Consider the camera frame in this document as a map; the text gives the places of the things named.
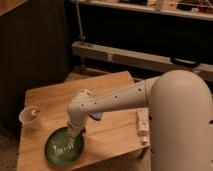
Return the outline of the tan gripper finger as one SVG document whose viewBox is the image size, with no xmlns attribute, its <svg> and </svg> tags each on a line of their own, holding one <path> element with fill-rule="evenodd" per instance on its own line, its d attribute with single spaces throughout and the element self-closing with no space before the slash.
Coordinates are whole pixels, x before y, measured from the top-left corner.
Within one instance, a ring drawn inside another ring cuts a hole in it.
<svg viewBox="0 0 213 171">
<path fill-rule="evenodd" d="M 78 129 L 69 129 L 69 135 L 72 138 L 76 138 L 80 134 L 80 131 Z"/>
</svg>

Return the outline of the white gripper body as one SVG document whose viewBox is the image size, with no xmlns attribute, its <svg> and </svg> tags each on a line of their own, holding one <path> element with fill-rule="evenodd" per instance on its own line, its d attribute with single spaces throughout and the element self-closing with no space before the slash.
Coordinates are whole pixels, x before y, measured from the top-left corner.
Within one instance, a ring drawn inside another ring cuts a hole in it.
<svg viewBox="0 0 213 171">
<path fill-rule="evenodd" d="M 73 130 L 82 130 L 87 123 L 87 116 L 79 113 L 69 115 L 68 126 Z"/>
</svg>

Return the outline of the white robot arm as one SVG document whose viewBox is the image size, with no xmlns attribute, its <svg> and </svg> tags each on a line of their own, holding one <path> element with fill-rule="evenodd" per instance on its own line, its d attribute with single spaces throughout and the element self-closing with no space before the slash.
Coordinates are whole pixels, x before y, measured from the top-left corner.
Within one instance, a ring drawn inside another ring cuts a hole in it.
<svg viewBox="0 0 213 171">
<path fill-rule="evenodd" d="M 173 70 L 102 96 L 77 94 L 68 107 L 73 137 L 91 114 L 146 107 L 152 171 L 213 171 L 213 96 L 205 81 Z"/>
</svg>

